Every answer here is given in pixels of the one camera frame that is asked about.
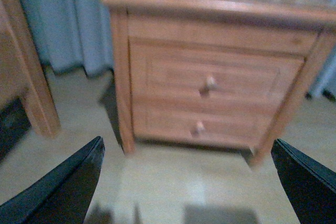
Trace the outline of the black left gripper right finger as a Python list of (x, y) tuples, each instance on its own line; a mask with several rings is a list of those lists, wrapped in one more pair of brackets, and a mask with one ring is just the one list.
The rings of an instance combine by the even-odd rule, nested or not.
[(271, 156), (300, 223), (335, 223), (335, 172), (281, 139)]

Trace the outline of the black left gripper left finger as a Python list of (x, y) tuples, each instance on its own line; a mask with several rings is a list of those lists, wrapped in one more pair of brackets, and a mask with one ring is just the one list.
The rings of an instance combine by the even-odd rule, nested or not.
[(95, 137), (30, 187), (1, 205), (1, 223), (83, 223), (104, 159)]

